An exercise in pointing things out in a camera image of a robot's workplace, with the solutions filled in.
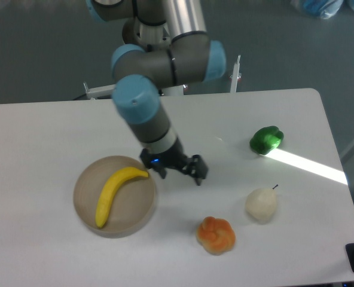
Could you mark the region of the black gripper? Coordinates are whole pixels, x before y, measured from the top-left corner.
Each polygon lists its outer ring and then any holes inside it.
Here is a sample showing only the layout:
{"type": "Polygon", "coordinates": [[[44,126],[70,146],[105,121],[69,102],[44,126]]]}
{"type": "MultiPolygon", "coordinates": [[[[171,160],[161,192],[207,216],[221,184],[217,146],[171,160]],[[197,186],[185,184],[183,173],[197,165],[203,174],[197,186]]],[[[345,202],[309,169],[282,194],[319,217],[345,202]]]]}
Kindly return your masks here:
{"type": "Polygon", "coordinates": [[[161,179],[166,178],[166,169],[174,169],[193,178],[197,186],[201,186],[209,171],[200,155],[188,158],[184,154],[180,140],[176,140],[170,148],[158,154],[151,153],[149,149],[144,148],[140,159],[147,169],[156,171],[161,179]]]}

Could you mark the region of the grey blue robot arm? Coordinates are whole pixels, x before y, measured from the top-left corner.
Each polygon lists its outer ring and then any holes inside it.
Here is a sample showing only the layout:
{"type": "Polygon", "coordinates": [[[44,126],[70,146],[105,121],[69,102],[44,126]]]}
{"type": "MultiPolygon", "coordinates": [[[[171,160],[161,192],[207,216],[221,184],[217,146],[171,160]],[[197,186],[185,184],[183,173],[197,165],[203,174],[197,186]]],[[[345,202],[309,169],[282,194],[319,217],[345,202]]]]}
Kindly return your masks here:
{"type": "Polygon", "coordinates": [[[199,155],[188,157],[160,101],[168,88],[224,75],[226,55],[207,34],[199,1],[88,1],[103,22],[125,19],[123,45],[111,59],[111,97],[143,149],[147,169],[165,177],[169,169],[201,184],[208,173],[199,155]]]}

